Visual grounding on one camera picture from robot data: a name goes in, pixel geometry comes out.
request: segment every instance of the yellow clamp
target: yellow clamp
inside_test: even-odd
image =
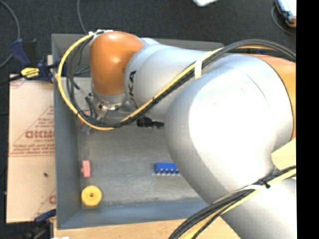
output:
[[[40,74],[39,68],[26,67],[21,71],[21,75],[28,78],[38,76]]]

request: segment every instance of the blue plastic piece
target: blue plastic piece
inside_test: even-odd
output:
[[[179,170],[174,163],[156,163],[154,165],[154,172],[156,174],[179,174]]]
[[[25,68],[31,64],[26,52],[23,48],[23,40],[18,39],[10,45],[11,53],[13,57],[21,63],[22,68]]]

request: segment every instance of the cardboard sheet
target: cardboard sheet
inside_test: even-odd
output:
[[[9,88],[6,222],[55,208],[53,85],[19,79]]]

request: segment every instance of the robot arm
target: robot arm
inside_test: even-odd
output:
[[[60,75],[72,50],[89,41],[94,112],[86,115],[72,95],[68,98],[64,93]],[[94,129],[112,130],[141,116],[163,122],[173,161],[193,189],[212,204],[272,174],[271,153],[296,137],[296,64],[271,56],[229,53],[247,45],[265,46],[295,59],[293,52],[262,40],[242,41],[206,54],[128,33],[98,32],[66,52],[57,84],[70,109]],[[202,76],[195,79],[199,59]],[[72,78],[75,71],[69,70]],[[106,114],[128,103],[132,112],[109,124]],[[272,202],[278,204],[270,207]],[[297,236],[294,181],[281,183],[249,203],[225,219],[241,237],[255,238],[256,231],[262,234],[258,238]],[[274,219],[285,222],[273,224]],[[248,229],[251,222],[254,226]]]

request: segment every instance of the pink block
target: pink block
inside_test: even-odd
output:
[[[83,160],[82,161],[82,168],[81,172],[83,173],[84,178],[90,178],[91,177],[91,165],[89,160]]]

